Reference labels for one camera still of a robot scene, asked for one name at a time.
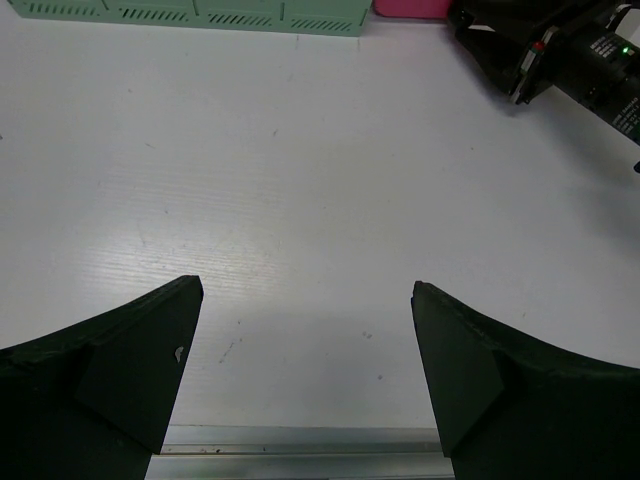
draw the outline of black device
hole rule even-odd
[[[640,370],[544,343],[433,285],[416,283],[412,308],[456,480],[640,478]]]
[[[0,350],[3,478],[143,480],[162,448],[202,299],[200,279],[180,277]]]
[[[640,1],[454,0],[448,19],[514,103],[555,85],[640,145],[640,49],[615,33],[632,8]]]

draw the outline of white table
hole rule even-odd
[[[640,367],[640,150],[510,107],[444,26],[360,40],[22,20],[0,2],[0,347],[181,274],[175,424],[433,427],[435,283]]]

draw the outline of black camera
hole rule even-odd
[[[454,0],[449,23],[514,103],[555,85],[640,145],[640,49],[616,34],[632,8],[640,2]]]

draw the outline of small debris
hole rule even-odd
[[[182,357],[182,352],[184,352],[184,347],[178,347],[178,348],[176,348],[176,351],[174,352],[174,355],[175,355],[176,360],[178,361],[178,363],[180,363],[180,359]]]
[[[229,344],[229,348],[227,348],[227,351],[222,354],[222,357],[220,357],[220,360],[218,361],[218,363],[224,363],[225,358],[227,358],[227,355],[229,355],[229,352],[231,351],[231,349],[235,344],[236,342],[231,342],[231,344]]]

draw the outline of pink object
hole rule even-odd
[[[374,0],[373,8],[383,17],[446,18],[451,0]]]

